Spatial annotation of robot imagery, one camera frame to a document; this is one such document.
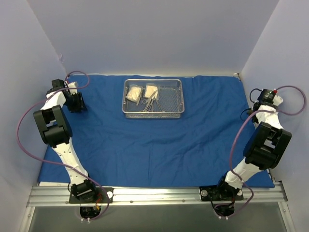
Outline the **blue surgical drape cloth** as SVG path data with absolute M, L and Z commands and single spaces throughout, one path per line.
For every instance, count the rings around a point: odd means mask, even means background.
M 75 152 L 90 177 L 105 186 L 195 187 L 218 183 L 237 165 L 253 124 L 232 143 L 247 108 L 234 77 L 182 78 L 185 111 L 178 119 L 128 119 L 122 112 L 126 76 L 70 77 L 83 86 L 88 110 L 65 115 Z

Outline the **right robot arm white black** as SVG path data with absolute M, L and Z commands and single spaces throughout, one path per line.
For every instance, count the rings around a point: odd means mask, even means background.
M 244 148 L 242 161 L 215 186 L 217 198 L 235 197 L 244 182 L 261 171 L 275 168 L 281 160 L 292 134 L 279 122 L 278 106 L 283 99 L 277 92 L 276 89 L 263 89 L 249 111 L 245 123 L 251 120 L 257 127 Z

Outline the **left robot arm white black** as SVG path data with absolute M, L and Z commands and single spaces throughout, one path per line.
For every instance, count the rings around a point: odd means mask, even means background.
M 43 142 L 58 154 L 65 165 L 71 184 L 69 192 L 75 199 L 91 203 L 96 200 L 98 191 L 88 179 L 88 172 L 74 150 L 72 129 L 62 109 L 66 106 L 71 113 L 87 110 L 77 87 L 77 82 L 53 80 L 43 107 L 35 111 L 33 116 Z

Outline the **left white gauze pack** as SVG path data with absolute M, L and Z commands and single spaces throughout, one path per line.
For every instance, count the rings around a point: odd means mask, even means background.
M 126 99 L 136 103 L 141 91 L 143 91 L 143 87 L 138 85 L 130 85 Z

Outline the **white gauze pack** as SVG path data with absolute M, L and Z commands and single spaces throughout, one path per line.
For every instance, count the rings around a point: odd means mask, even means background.
M 144 93 L 145 98 L 151 98 L 158 100 L 159 98 L 159 87 L 153 84 L 147 84 Z
M 130 85 L 126 99 L 136 103 L 141 91 L 143 91 L 143 87 L 138 85 Z

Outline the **metal mesh instrument tray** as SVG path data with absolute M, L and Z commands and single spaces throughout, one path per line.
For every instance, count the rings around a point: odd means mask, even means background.
M 144 97 L 145 88 L 147 84 L 153 84 L 159 87 L 159 98 L 158 101 L 165 112 L 160 112 L 156 101 L 148 112 L 141 112 L 145 108 L 142 104 Z M 131 102 L 126 99 L 126 95 L 129 91 L 130 85 L 138 85 L 143 87 L 143 96 L 138 106 L 135 102 Z M 180 118 L 181 114 L 185 111 L 184 98 L 183 98 L 183 87 L 182 82 L 179 79 L 127 79 L 124 82 L 123 100 L 122 100 L 122 111 L 127 118 Z

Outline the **steel forceps left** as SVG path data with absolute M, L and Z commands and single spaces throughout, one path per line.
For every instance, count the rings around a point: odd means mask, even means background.
M 143 99 L 142 104 L 145 105 L 145 108 L 141 112 L 148 112 L 153 104 L 153 101 L 156 99 L 156 91 L 153 92 L 149 98 Z

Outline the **right white gauze pack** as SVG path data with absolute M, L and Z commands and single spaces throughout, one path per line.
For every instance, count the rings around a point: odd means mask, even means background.
M 153 84 L 147 84 L 144 93 L 145 98 L 151 98 L 158 100 L 159 98 L 159 87 Z

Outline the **steel scissors right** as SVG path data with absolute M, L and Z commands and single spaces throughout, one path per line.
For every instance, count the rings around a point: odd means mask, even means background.
M 157 106 L 158 106 L 158 108 L 159 108 L 159 110 L 160 110 L 160 112 L 165 112 L 165 110 L 161 107 L 161 105 L 160 105 L 160 103 L 159 103 L 159 101 L 155 98 L 155 101 L 156 101 L 156 104 L 157 104 Z

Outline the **aluminium back rail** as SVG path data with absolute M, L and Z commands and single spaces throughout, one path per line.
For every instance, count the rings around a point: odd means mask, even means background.
M 146 76 L 146 77 L 184 77 L 193 78 L 195 76 L 226 76 L 241 78 L 240 73 L 88 73 L 88 75 L 99 75 L 99 76 Z

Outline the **aluminium rail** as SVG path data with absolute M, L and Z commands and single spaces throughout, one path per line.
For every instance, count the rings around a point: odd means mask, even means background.
M 282 183 L 274 188 L 253 188 L 251 203 L 286 202 Z M 115 187 L 111 206 L 125 205 L 182 205 L 209 204 L 200 199 L 199 188 L 121 188 Z M 65 185 L 33 187 L 28 198 L 28 207 L 44 206 L 94 206 L 94 203 L 69 203 L 69 192 Z
M 99 75 L 99 76 L 146 76 L 146 77 L 184 77 L 193 78 L 195 76 L 226 76 L 241 78 L 240 73 L 88 73 L 88 75 Z

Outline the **aluminium front rail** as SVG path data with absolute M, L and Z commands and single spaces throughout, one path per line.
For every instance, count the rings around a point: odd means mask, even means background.
M 251 203 L 286 202 L 282 183 L 274 188 L 253 188 Z M 121 188 L 115 187 L 111 206 L 125 205 L 182 205 L 209 204 L 200 199 L 199 188 Z M 28 198 L 28 207 L 44 206 L 94 206 L 94 203 L 69 203 L 69 192 L 65 185 L 33 187 Z

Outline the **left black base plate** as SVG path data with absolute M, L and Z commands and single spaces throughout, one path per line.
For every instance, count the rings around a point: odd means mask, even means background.
M 105 193 L 102 188 L 96 187 L 96 190 L 87 190 L 84 193 L 69 197 L 71 204 L 86 204 L 86 203 L 111 203 L 113 201 L 113 188 L 105 188 Z

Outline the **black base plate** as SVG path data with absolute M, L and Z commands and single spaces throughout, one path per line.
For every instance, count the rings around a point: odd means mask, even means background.
M 96 187 L 96 190 L 87 190 L 84 193 L 69 197 L 71 204 L 86 204 L 86 203 L 111 203 L 113 201 L 113 188 L 105 188 L 105 193 L 102 188 Z
M 243 194 L 238 195 L 237 190 L 230 187 L 219 187 L 217 185 L 199 187 L 200 199 L 204 202 L 210 201 L 241 201 Z

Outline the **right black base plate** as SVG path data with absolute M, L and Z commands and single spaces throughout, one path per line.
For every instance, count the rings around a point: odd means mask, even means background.
M 210 201 L 241 201 L 243 194 L 238 195 L 237 190 L 230 187 L 219 187 L 217 185 L 199 187 L 200 199 L 204 202 Z

